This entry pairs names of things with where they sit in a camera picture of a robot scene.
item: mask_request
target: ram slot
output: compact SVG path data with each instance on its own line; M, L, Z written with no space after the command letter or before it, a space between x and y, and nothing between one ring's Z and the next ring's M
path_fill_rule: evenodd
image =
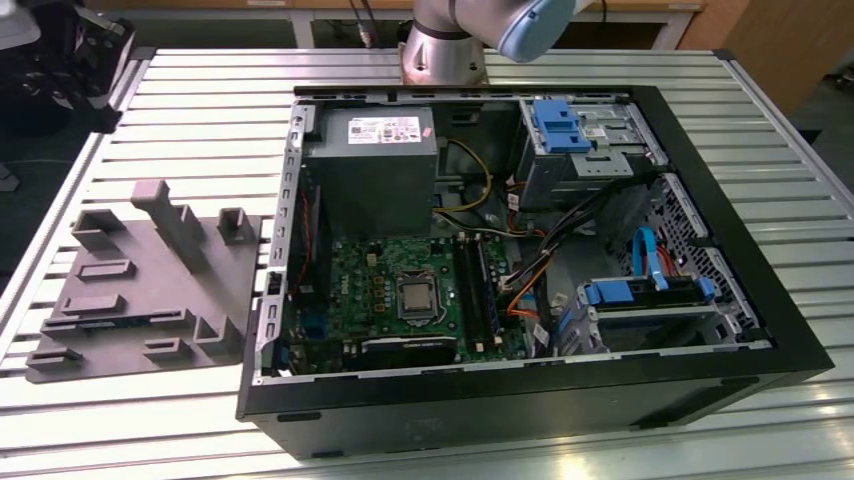
M465 345L475 351L483 351L493 344L500 324L488 267L479 242L464 241L455 244L453 270L463 309Z

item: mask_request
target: slotted aluminum surface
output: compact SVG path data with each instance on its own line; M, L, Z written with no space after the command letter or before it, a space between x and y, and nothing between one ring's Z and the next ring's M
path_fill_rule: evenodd
M161 50L129 75L126 113L93 136L57 228L10 286L0 337L0 476L85 479L237 474L308 478L848 478L854 474L854 222L847 194L735 63L704 52L488 55L493 84L662 88L836 368L696 423L642 434L484 445L297 463L233 419L239 366L30 385L34 348L77 246L80 209L126 203L132 182L169 180L197 216L240 206L269 237L292 87L397 83L396 52ZM268 250L259 252L259 266ZM512 412L496 412L500 416Z

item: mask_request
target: motherboard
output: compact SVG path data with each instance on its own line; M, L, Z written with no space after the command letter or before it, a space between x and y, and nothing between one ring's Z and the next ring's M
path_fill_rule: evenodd
M341 240L331 263L328 309L300 315L300 373L348 371L356 357L353 369L524 358L521 329L493 297L509 271L497 238Z

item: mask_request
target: yellow wire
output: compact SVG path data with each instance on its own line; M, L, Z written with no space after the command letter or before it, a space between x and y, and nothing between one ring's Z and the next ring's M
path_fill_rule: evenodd
M492 174L489 173L489 169L485 166L485 162L463 142L460 142L453 138L448 138L448 143L452 143L453 145L460 147L463 150L465 150L465 153L471 155L471 158L475 159L475 161L477 162L477 165L480 165L480 168L483 168L483 173L485 174L485 189L483 190L483 195L480 195L480 198L473 202L471 202L469 204L460 205L459 207L445 207L445 208L433 209L435 212L445 212L445 213L463 212L471 208L475 208L477 205L480 205L485 201L487 198L489 198L489 193L492 193Z

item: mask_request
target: workbench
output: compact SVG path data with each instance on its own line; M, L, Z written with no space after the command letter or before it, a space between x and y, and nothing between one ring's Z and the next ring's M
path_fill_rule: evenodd
M371 0L376 20L412 19L413 0ZM704 0L607 0L608 23L662 25L652 49L675 50ZM315 48L315 20L356 19L347 0L89 0L89 8L110 18L129 20L289 20L297 48ZM572 22L600 22L602 4L595 2Z
M142 218L126 201L133 181L165 178L175 203L200 217L243 207L264 216L269 238L293 86L399 82L396 51L161 50L124 72L118 129L90 135L0 300L0 476L848 478L854 199L740 66L708 52L567 51L528 65L488 53L487 69L501 85L660 87L836 368L684 427L303 464L233 418L240 366L26 383L77 212ZM256 290L267 258L268 244Z

